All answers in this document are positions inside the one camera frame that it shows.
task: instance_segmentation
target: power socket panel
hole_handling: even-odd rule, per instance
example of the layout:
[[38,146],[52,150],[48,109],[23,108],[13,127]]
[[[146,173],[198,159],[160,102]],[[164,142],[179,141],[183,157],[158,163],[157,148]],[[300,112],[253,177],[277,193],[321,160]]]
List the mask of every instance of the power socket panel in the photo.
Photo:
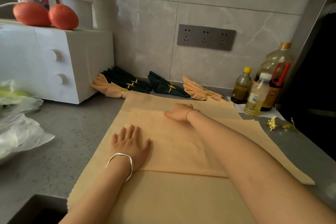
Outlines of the power socket panel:
[[230,51],[235,36],[231,29],[179,24],[177,45]]

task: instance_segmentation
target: plastic bottle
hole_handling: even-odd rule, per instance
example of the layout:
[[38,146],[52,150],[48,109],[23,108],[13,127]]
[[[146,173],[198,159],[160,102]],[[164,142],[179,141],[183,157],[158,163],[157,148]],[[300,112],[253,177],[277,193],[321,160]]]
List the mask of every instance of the plastic bottle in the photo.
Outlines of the plastic bottle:
[[245,103],[245,99],[247,98],[248,91],[252,84],[252,80],[250,78],[250,73],[252,68],[245,67],[244,72],[241,76],[239,76],[236,80],[236,84],[233,88],[233,93],[231,96],[231,101],[236,104]]
[[269,111],[272,109],[280,89],[283,87],[284,79],[293,62],[293,56],[289,53],[291,43],[280,43],[279,49],[266,55],[266,60],[260,65],[257,71],[254,82],[259,80],[261,73],[269,73],[273,75],[269,82],[269,91],[264,103],[261,106],[261,111]]
[[259,80],[252,86],[251,93],[244,107],[244,112],[255,116],[258,116],[260,114],[261,105],[263,104],[267,96],[271,79],[272,79],[271,74],[268,73],[260,74]]

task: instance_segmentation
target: gray countertop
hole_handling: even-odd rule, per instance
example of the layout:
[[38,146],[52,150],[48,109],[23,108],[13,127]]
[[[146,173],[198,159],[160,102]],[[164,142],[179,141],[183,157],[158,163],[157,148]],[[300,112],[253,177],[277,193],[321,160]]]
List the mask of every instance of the gray countertop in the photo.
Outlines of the gray countertop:
[[[96,94],[80,105],[45,101],[40,111],[30,113],[55,138],[0,165],[0,223],[34,194],[67,198],[123,103]],[[316,182],[307,188],[336,211],[336,162],[298,130],[270,131],[268,118],[241,116],[260,121],[284,154]]]

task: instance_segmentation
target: bracelet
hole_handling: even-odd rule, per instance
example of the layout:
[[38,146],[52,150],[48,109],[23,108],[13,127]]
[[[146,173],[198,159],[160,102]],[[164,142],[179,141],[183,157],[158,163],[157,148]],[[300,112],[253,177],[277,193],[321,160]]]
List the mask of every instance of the bracelet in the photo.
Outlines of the bracelet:
[[188,115],[188,113],[190,113],[191,111],[199,111],[199,112],[200,112],[200,110],[197,110],[197,109],[191,109],[191,110],[189,110],[189,111],[186,113],[186,115],[185,115],[185,120],[186,120],[187,122],[189,122],[189,120],[187,119],[187,115]]
[[133,174],[133,160],[132,160],[132,158],[130,157],[130,156],[128,156],[128,155],[126,155],[126,154],[123,154],[123,153],[116,153],[116,154],[114,154],[111,158],[110,158],[110,160],[107,162],[107,164],[106,164],[106,167],[105,168],[107,168],[107,165],[111,162],[111,160],[114,158],[114,157],[116,157],[116,156],[126,156],[126,157],[128,157],[129,159],[130,159],[130,161],[131,161],[131,174],[127,177],[127,179],[124,181],[124,183],[125,182],[127,182],[128,180],[129,180],[129,178],[131,178],[131,176],[132,176],[132,174]]

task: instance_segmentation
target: hand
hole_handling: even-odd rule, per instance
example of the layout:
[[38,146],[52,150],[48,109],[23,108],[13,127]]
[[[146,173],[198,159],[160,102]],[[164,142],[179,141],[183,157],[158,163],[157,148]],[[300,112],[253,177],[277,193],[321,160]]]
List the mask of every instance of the hand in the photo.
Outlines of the hand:
[[172,112],[163,112],[163,114],[167,117],[170,117],[170,118],[174,119],[174,120],[188,121],[187,120],[187,115],[192,110],[194,110],[194,107],[193,107],[192,104],[189,104],[189,105],[175,104]]
[[137,171],[141,167],[151,147],[150,138],[144,142],[143,146],[140,145],[139,134],[140,128],[135,128],[131,125],[127,129],[123,127],[120,130],[119,135],[114,133],[111,140],[112,156],[116,153],[123,153],[130,156],[133,160],[133,171]]

